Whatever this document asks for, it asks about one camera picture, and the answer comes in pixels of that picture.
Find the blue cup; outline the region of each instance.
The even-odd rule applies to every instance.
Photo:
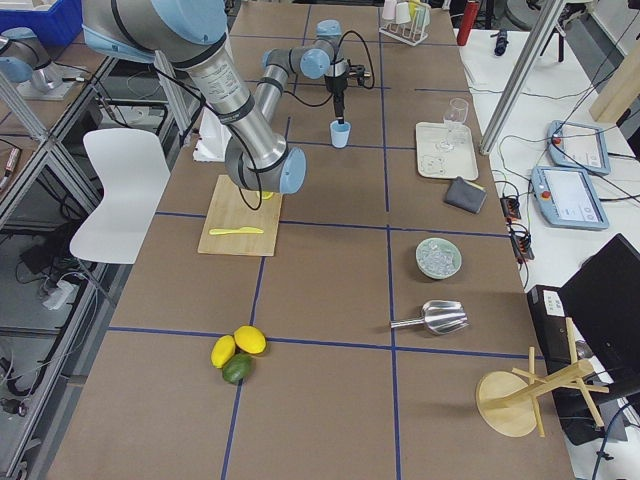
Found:
[[[349,122],[339,123],[337,120],[331,122],[331,145],[336,148],[344,148],[349,141],[351,124]]]

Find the clear glass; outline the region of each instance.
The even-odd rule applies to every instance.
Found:
[[[444,140],[436,143],[438,150],[444,152],[450,152],[454,149],[454,144],[451,140],[452,132],[458,127],[458,125],[464,124],[467,121],[467,114],[469,113],[469,102],[464,98],[452,98],[449,102],[449,107],[445,110],[442,120],[447,127],[447,135]]]

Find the yellow knife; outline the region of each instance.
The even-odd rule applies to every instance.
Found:
[[[209,235],[228,235],[230,233],[264,233],[264,230],[257,227],[212,228],[209,230]]]

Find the white cup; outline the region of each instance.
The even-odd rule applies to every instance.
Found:
[[[396,5],[396,21],[398,25],[411,22],[411,13],[409,11],[409,3],[402,2]]]
[[[398,0],[384,0],[384,7],[382,7],[382,19],[388,22],[392,22],[396,19],[396,5]]]
[[[340,123],[334,120],[329,125],[331,129],[331,145],[336,148],[344,148],[349,141],[349,133],[351,132],[351,124],[349,122]]]

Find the bowl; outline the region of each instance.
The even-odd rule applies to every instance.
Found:
[[[444,238],[427,238],[416,248],[418,268],[427,277],[443,280],[454,275],[462,266],[460,250]]]

